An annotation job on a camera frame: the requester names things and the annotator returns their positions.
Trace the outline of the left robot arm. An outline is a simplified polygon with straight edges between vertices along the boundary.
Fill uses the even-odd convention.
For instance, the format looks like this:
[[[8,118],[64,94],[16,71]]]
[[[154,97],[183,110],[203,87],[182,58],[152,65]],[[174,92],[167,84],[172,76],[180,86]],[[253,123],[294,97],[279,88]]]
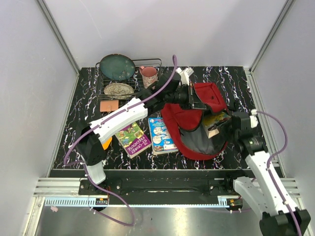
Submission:
[[[159,81],[138,92],[134,98],[109,115],[82,123],[77,128],[74,144],[83,157],[83,166],[90,178],[89,189],[100,195],[106,190],[106,175],[102,167],[103,144],[128,125],[160,111],[165,104],[178,104],[183,110],[207,110],[209,106],[197,95],[195,86],[177,72],[164,74]]]

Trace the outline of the yellow illustrated book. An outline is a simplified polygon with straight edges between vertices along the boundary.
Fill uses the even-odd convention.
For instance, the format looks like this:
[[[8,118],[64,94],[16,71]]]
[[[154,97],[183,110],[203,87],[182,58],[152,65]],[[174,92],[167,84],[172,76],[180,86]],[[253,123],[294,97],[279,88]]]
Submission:
[[[221,112],[216,115],[205,116],[202,120],[202,127],[208,139],[220,133],[220,127],[231,118],[227,113]]]

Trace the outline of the aluminium frame rail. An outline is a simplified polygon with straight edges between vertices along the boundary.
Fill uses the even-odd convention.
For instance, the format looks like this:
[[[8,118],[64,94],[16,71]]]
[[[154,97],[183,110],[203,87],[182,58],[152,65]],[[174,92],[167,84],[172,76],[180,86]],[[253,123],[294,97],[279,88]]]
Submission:
[[[34,191],[47,206],[56,207],[231,207],[242,206],[235,192],[218,196],[198,193],[129,193],[118,195],[94,187],[86,178],[41,178]]]

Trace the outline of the teal round plate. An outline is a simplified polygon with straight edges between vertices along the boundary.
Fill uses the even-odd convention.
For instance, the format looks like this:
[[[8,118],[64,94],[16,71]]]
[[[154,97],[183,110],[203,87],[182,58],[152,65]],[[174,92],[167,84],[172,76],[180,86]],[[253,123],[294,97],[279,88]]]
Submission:
[[[99,63],[102,74],[111,80],[123,81],[133,77],[135,64],[127,56],[110,54],[105,56]]]

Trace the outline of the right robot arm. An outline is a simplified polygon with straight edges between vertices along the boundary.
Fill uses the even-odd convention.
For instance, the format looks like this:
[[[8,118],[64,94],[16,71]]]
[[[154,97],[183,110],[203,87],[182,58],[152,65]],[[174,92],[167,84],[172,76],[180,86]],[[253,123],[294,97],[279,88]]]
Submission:
[[[234,112],[229,131],[241,158],[254,174],[259,187],[242,170],[230,173],[223,183],[229,195],[238,194],[259,218],[264,236],[302,236],[311,221],[305,209],[300,209],[290,197],[274,166],[273,155],[260,136],[253,133],[258,124],[255,109],[249,113]]]

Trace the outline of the purple treehouse book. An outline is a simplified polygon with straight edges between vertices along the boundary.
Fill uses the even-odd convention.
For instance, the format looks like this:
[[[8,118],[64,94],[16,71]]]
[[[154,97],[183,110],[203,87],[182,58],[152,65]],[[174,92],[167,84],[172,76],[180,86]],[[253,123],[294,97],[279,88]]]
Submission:
[[[117,132],[115,136],[130,159],[152,146],[151,140],[136,122]]]

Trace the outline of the beige patterned plate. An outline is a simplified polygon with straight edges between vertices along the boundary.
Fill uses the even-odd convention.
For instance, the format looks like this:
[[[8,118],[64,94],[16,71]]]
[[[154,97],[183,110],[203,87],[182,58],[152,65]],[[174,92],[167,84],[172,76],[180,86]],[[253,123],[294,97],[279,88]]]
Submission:
[[[103,91],[105,95],[111,96],[123,96],[134,93],[133,88],[124,83],[111,83],[107,85]]]

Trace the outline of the pink leather wallet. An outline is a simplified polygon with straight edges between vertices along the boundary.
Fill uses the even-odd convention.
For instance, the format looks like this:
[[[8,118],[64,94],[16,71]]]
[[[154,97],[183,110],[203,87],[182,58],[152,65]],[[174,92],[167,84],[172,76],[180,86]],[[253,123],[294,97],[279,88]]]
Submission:
[[[100,112],[112,112],[119,108],[118,100],[104,100],[100,102]]]

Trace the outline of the red student backpack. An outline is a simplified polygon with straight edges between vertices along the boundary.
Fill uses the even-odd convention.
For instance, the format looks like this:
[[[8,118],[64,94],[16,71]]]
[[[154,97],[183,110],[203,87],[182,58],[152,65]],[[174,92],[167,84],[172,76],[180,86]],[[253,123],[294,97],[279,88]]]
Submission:
[[[194,88],[206,110],[184,110],[188,102],[170,102],[164,105],[161,115],[179,152],[191,160],[210,160],[225,150],[228,140],[224,133],[208,138],[202,119],[204,115],[226,112],[228,107],[215,83],[196,83]]]

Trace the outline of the orange yellow plate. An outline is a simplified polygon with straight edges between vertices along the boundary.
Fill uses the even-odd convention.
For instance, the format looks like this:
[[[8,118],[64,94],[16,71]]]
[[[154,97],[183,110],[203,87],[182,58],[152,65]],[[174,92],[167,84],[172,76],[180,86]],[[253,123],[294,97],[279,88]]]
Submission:
[[[108,149],[108,147],[110,146],[112,142],[112,137],[110,137],[107,141],[105,141],[103,144],[102,144],[102,147],[104,150]]]

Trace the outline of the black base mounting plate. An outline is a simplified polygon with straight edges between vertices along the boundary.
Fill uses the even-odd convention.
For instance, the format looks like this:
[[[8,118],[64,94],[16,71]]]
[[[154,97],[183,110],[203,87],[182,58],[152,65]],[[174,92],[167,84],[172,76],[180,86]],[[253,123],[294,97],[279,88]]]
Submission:
[[[251,170],[107,170],[100,187],[120,196],[129,193],[187,192],[231,194],[233,177],[254,177]]]

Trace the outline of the pink patterned mug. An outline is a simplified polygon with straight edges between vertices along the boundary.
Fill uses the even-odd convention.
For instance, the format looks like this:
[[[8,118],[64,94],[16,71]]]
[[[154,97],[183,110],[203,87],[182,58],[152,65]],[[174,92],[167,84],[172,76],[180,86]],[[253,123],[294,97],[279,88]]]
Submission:
[[[142,76],[144,88],[147,89],[151,84],[158,80],[158,71],[155,67],[141,66],[139,72]]]

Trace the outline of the blue cartoon book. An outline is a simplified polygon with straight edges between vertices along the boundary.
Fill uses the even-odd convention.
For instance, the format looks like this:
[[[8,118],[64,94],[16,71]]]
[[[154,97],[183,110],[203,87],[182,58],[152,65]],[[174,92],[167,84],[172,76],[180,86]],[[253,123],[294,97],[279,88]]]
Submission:
[[[178,149],[162,118],[148,118],[153,155],[177,152]]]

